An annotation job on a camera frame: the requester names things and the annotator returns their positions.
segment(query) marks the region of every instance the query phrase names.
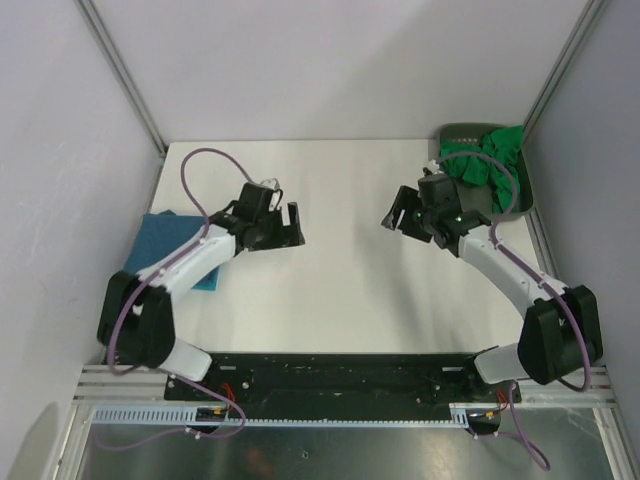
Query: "gray floor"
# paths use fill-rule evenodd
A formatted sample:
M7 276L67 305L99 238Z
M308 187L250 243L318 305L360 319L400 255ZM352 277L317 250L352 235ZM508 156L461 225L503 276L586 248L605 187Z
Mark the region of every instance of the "gray floor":
M474 442L463 430L247 428L228 440L183 434L111 453L90 444L83 479L612 479L590 410L522 411L529 436L551 461L544 473L509 439ZM501 427L513 431L510 415ZM123 445L161 427L96 426Z

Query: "crumpled green towel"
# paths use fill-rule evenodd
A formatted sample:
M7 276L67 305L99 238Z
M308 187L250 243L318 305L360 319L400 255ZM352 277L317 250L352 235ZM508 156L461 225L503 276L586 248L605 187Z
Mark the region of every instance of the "crumpled green towel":
M480 146L442 142L440 156L465 151L486 153L498 160L513 175L520 193L520 181L515 166L522 147L522 136L523 128L517 126L500 128L485 135L480 141ZM488 183L493 189L495 213L504 212L511 203L509 179L493 164L490 165L478 157L466 156L447 160L442 164L442 169L453 178L459 178L469 185L480 186Z

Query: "blue cloth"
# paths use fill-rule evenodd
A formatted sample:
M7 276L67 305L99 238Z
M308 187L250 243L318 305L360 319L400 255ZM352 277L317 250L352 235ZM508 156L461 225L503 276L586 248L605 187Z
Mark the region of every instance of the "blue cloth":
M203 225L202 217L176 215L171 210L159 214L147 213L133 242L133 248L124 265L128 273L137 273L162 260L189 241ZM218 270L209 272L194 288L215 290L218 285Z

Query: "white table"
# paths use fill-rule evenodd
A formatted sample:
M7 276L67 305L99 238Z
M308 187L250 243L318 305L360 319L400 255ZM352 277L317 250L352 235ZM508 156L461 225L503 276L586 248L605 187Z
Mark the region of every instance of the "white table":
M175 306L178 337L208 351L309 353L477 351L518 340L522 319L480 273L380 226L400 185L416 186L427 140L173 143L151 212L196 213L179 168L202 146L228 152L256 181L277 177L283 201L298 202L307 244L224 265L217 291L191 291ZM209 213L244 181L210 153L190 161L187 177ZM524 219L500 231L535 262Z

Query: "gray bin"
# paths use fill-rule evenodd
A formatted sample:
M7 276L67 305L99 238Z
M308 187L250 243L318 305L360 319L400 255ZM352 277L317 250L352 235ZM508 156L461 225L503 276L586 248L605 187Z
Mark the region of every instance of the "gray bin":
M490 123L450 123L443 126L438 132L438 155L440 155L440 144L442 142L456 142L466 145L478 145L482 137L487 133L491 133L504 125L495 125ZM529 180L529 172L524 160L522 152L518 154L518 162L515 165L520 181L520 194L516 201L516 205L506 220L515 220L526 215L533 208L533 194L531 192L531 182ZM493 213L493 196L491 187L483 185L481 187L469 187L463 182L458 182L458 194L462 203L463 211L478 210L480 213L495 220L497 213Z

